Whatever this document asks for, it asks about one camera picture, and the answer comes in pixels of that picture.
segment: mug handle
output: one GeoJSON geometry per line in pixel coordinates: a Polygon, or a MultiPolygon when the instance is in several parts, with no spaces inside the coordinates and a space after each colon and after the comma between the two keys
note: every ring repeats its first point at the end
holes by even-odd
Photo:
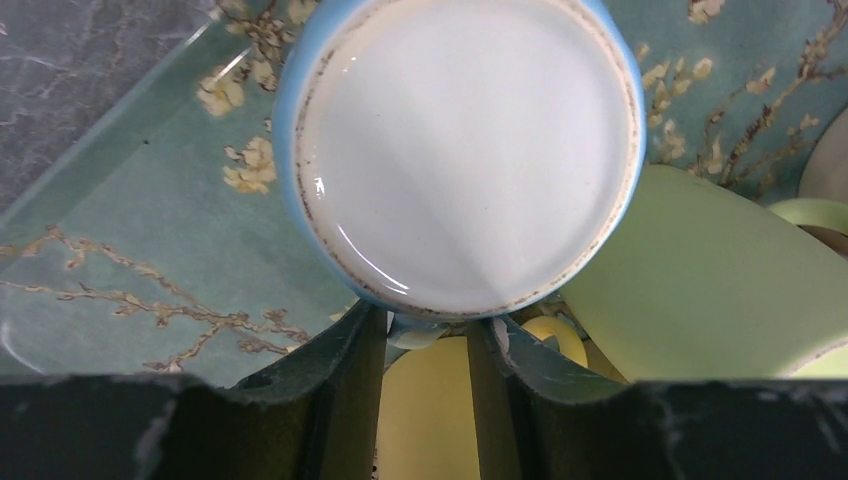
{"type": "Polygon", "coordinates": [[[542,315],[524,322],[521,328],[527,330],[539,341],[556,337],[557,344],[559,344],[559,353],[581,367],[589,368],[589,359],[586,356],[583,340],[580,339],[580,335],[573,328],[562,320],[542,315]]]}
{"type": "Polygon", "coordinates": [[[848,235],[848,205],[824,198],[793,198],[767,207],[789,223],[848,235]]]}

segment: marble countertop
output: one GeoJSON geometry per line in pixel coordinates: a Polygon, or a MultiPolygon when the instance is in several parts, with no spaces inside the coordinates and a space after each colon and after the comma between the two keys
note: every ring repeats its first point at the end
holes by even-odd
{"type": "Polygon", "coordinates": [[[180,41],[215,0],[7,0],[0,7],[0,211],[180,41]]]}

